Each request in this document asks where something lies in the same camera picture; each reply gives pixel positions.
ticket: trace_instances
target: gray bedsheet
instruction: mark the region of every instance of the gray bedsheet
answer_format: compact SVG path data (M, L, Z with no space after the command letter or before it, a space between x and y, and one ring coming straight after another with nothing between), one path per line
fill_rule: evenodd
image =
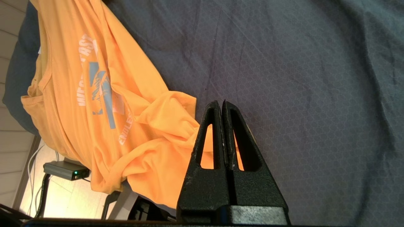
M292 224L403 225L403 2L105 2L197 120L240 108Z

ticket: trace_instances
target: hexagon pattern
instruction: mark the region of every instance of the hexagon pattern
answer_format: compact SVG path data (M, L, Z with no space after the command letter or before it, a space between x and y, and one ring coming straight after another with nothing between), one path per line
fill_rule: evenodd
M197 120L240 108L293 224L403 225L403 2L107 4Z

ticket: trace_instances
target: floor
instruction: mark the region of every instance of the floor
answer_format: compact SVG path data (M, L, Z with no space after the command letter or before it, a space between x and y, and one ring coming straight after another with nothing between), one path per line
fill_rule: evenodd
M35 166L31 171L31 180L34 185L34 198L42 184L44 163L54 161L57 158L55 151L46 146L43 141L41 141L39 148L40 151L36 156ZM105 193L92 191L90 183L87 181L68 181L52 176L49 182L44 217L100 219L106 197L107 194ZM37 205L39 204L39 199L40 192L37 198ZM31 187L28 181L20 211L30 216L35 216L35 201L32 201L32 207L29 211L30 203ZM112 206L113 204L111 204L108 209L109 213L112 210Z

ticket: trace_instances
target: white wall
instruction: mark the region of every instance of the white wall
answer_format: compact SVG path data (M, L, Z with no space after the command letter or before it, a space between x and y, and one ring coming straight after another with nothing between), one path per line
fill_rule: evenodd
M0 0L0 100L8 63L17 42L28 0ZM12 207L34 136L26 132L0 101L0 203Z

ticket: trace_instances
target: white cable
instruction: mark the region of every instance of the white cable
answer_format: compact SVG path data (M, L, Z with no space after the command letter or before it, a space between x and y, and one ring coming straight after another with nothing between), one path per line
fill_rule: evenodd
M36 154L38 154L38 152L39 152L44 146L45 146L45 144L42 145L40 148L38 148L38 150L36 150L36 152L31 156L31 158L30 158L29 161L28 161L28 169L27 169L27 171L28 171L29 185L31 186L31 203L29 204L29 208L28 208L29 215L31 215L31 206L32 206L33 198L34 198L34 186L33 186L32 181L31 181L31 171L30 171L29 167L31 166L31 161L32 161L32 159L33 159L34 157L36 157Z
M37 207L36 207L36 200L38 199L38 194L39 194L39 192L41 191L41 189L42 189L42 186L38 189L38 191L36 192L36 196L35 196L35 212L36 213L38 213L38 209L37 209Z
M55 155L56 155L56 161L59 161L59 153L57 151L55 151Z
M31 191L34 189L34 185L35 185L35 166L36 166L36 158L34 158L34 164L32 164L32 167L33 167L33 169L34 169L34 177L33 177L33 179L32 179L32 186L31 186ZM32 208L32 202L31 202L31 204L29 205L29 209L28 209L28 212L29 213L31 213L31 208Z

